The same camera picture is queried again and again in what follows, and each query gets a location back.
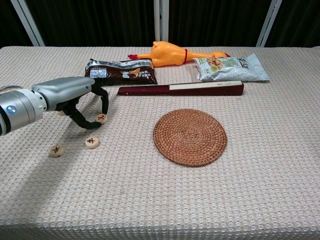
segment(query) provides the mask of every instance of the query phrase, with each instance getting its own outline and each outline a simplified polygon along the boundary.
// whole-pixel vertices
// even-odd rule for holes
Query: textured tablecloth
[[[246,57],[256,53],[270,83],[245,83],[242,96],[118,96],[108,121],[84,130],[68,116],[0,137],[0,239],[319,239],[320,47],[190,47]],[[30,89],[84,76],[90,58],[127,60],[148,47],[4,47],[0,86]],[[160,85],[196,81],[194,63],[155,69]],[[204,111],[228,142],[212,164],[164,158],[153,127],[173,110]],[[78,109],[94,121],[100,98]],[[96,136],[100,145],[85,147]],[[55,144],[64,155],[49,157]]]

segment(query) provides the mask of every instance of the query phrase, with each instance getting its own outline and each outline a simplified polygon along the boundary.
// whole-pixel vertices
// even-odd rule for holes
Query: yellow rubber chicken
[[[192,61],[193,58],[230,57],[222,51],[200,53],[189,51],[167,41],[154,41],[150,53],[130,54],[130,59],[151,59],[154,67],[165,65],[182,65]]]

